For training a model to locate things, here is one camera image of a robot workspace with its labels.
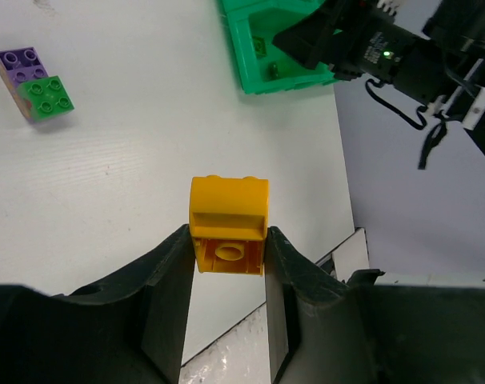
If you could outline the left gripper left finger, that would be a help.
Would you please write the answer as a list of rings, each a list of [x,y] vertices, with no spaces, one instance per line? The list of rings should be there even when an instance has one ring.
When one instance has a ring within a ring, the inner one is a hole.
[[[0,285],[0,383],[176,383],[193,276],[181,226],[72,294]]]

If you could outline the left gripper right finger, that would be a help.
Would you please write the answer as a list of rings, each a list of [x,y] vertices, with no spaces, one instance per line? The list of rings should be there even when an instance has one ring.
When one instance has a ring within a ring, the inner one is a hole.
[[[275,226],[264,261],[273,383],[485,383],[485,286],[340,282]]]

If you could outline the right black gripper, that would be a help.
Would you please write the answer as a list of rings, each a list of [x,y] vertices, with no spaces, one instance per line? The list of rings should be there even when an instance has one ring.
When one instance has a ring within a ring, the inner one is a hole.
[[[376,1],[324,1],[272,44],[303,68],[323,62],[345,80],[369,74],[421,104],[455,90],[446,70],[467,74],[465,54],[396,26],[395,16]]]

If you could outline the yellow striped slope lego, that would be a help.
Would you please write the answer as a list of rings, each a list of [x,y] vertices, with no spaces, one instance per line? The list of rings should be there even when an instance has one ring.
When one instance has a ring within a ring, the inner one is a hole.
[[[200,273],[263,274],[269,198],[266,179],[192,178],[189,228]]]

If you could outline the green square lego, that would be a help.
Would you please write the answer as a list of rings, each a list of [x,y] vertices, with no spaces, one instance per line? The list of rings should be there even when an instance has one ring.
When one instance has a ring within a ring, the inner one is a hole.
[[[30,123],[43,122],[74,110],[62,80],[47,73],[32,46],[1,50],[0,76]]]

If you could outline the green two-by-four lego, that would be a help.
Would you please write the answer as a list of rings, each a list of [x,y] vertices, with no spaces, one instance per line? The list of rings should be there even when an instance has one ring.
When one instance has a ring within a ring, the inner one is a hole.
[[[253,36],[252,44],[255,50],[256,58],[265,58],[267,56],[267,45],[264,38],[259,36]]]

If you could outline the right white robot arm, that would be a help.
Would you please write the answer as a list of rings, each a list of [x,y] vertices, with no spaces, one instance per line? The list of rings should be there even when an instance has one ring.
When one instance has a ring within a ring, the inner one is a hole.
[[[485,1],[443,1],[413,34],[397,26],[397,1],[326,1],[277,33],[273,44],[301,67],[365,77],[367,93],[393,86],[418,103],[411,126],[427,132],[419,169],[459,122],[485,156]]]

